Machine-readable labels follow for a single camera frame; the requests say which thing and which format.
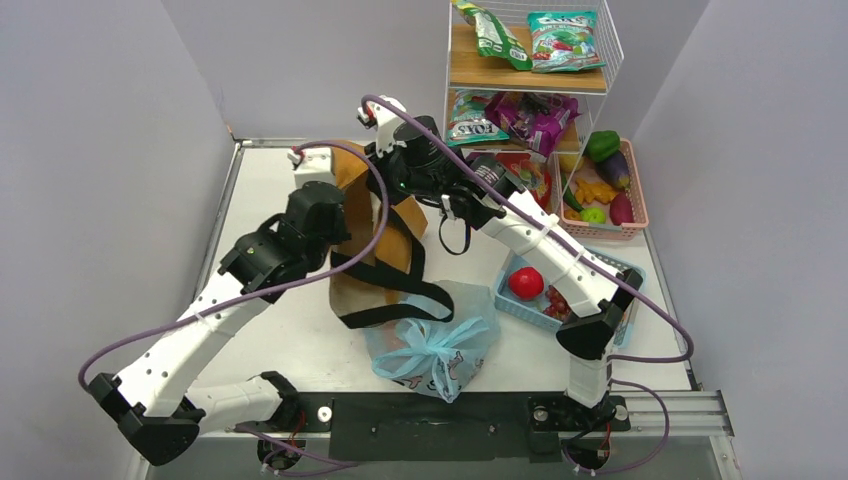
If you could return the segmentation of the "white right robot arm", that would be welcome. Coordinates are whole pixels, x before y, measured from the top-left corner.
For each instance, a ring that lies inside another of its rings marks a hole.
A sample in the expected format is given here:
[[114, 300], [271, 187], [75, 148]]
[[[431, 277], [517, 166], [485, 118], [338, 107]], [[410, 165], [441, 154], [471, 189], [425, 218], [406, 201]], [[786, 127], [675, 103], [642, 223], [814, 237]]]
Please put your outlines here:
[[359, 111], [358, 120], [376, 133], [366, 154], [393, 202], [413, 197], [463, 220], [522, 257], [563, 295], [572, 313], [556, 334], [571, 357], [565, 413], [575, 427], [593, 427], [605, 415], [612, 338], [640, 276], [606, 264], [572, 238], [495, 155], [466, 159], [436, 141], [431, 117], [380, 110]]

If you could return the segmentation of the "green snack bag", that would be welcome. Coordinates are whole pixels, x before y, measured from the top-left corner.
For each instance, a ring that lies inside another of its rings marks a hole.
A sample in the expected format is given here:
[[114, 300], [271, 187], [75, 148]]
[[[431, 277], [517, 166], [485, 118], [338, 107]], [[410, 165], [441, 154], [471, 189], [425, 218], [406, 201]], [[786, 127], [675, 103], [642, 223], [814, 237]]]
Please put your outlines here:
[[474, 28], [476, 50], [481, 57], [506, 60], [517, 71], [532, 70], [532, 59], [527, 50], [494, 13], [471, 1], [452, 0], [451, 4]]

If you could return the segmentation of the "orange cloth tote bag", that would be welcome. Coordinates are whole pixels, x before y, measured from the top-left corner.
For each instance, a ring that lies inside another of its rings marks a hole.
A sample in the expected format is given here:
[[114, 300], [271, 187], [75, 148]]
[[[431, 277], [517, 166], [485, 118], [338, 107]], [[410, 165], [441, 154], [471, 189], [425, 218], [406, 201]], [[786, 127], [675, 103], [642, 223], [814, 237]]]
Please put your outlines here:
[[423, 279], [426, 250], [421, 238], [428, 226], [413, 198], [387, 206], [361, 158], [365, 148], [336, 141], [331, 148], [337, 187], [345, 194], [344, 213], [351, 239], [332, 248], [336, 268], [376, 239], [372, 252], [330, 277], [329, 300], [349, 329], [376, 327], [405, 318], [447, 323], [455, 304], [442, 287]]

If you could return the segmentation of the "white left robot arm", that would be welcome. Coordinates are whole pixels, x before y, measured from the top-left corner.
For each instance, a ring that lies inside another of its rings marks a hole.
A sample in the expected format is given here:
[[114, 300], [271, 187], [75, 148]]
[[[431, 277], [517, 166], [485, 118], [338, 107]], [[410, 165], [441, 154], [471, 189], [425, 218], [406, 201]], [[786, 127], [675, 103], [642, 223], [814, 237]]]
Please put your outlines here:
[[217, 387], [195, 381], [220, 350], [281, 296], [257, 291], [304, 279], [322, 267], [329, 249], [349, 239], [344, 194], [308, 181], [288, 197], [284, 212], [241, 236], [186, 313], [190, 322], [164, 334], [116, 374], [88, 385], [118, 430], [151, 465], [165, 465], [202, 434], [245, 422], [284, 430], [297, 422], [298, 392], [266, 371]]

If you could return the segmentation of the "light blue plastic grocery bag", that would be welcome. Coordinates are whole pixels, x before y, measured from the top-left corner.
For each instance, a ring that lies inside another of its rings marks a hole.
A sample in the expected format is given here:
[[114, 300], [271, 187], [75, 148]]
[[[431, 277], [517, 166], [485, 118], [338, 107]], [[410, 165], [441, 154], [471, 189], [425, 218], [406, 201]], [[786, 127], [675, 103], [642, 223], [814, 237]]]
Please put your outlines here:
[[373, 373], [417, 394], [447, 403], [480, 373], [501, 335], [486, 286], [441, 280], [454, 301], [447, 323], [405, 318], [364, 331]]

